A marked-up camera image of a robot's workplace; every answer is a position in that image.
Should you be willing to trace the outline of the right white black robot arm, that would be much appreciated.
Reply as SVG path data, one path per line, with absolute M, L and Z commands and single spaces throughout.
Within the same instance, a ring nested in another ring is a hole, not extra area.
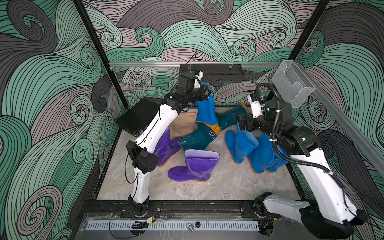
M 258 212 L 297 221 L 319 239 L 347 239 L 355 226 L 367 223 L 367 213 L 347 197 L 346 186 L 330 169 L 317 137 L 307 127 L 294 126 L 292 107 L 276 88 L 258 84 L 248 101 L 252 112 L 237 117 L 240 130 L 266 135 L 268 146 L 281 159 L 299 167 L 316 199 L 295 201 L 265 192 L 255 199 Z

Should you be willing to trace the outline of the blue boot front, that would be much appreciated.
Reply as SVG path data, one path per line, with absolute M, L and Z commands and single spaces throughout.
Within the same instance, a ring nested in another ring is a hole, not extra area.
M 275 157 L 270 138 L 262 134 L 257 140 L 259 145 L 247 155 L 252 171 L 255 174 L 261 174 L 264 171 L 276 172 L 278 159 Z

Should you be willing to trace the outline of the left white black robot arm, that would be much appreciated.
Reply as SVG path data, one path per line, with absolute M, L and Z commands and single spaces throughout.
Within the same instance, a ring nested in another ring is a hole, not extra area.
M 154 151 L 161 136 L 188 104 L 209 98 L 210 90 L 202 84 L 203 75 L 197 69 L 180 73 L 177 88 L 164 96 L 149 126 L 134 142 L 127 143 L 128 156 L 132 160 L 135 173 L 128 203 L 136 216 L 144 216 L 148 209 L 151 172 L 159 163 Z

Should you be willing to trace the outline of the blue boot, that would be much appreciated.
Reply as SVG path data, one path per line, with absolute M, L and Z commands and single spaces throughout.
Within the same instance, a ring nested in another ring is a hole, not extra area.
M 280 146 L 277 146 L 277 148 L 278 148 L 278 150 L 280 151 L 280 153 L 282 155 L 284 155 L 287 158 L 290 158 L 283 148 L 281 148 Z M 272 160 L 273 160 L 272 164 L 268 168 L 266 168 L 266 171 L 269 172 L 269 173 L 276 172 L 279 167 L 282 167 L 282 166 L 284 166 L 284 165 L 286 165 L 288 163 L 286 160 L 281 158 L 274 149 L 273 149 L 273 158 L 272 158 Z
M 225 142 L 235 164 L 241 164 L 259 146 L 258 139 L 247 130 L 241 130 L 239 124 L 236 132 L 226 132 Z
M 257 140 L 259 145 L 247 155 L 252 171 L 255 174 L 261 174 L 264 171 L 276 172 L 278 159 L 275 157 L 270 138 L 262 134 Z
M 204 101 L 198 101 L 198 114 L 196 121 L 199 123 L 204 123 L 211 127 L 216 127 L 218 125 L 218 119 L 215 113 L 215 103 L 212 97 L 212 94 L 208 95 L 208 99 Z

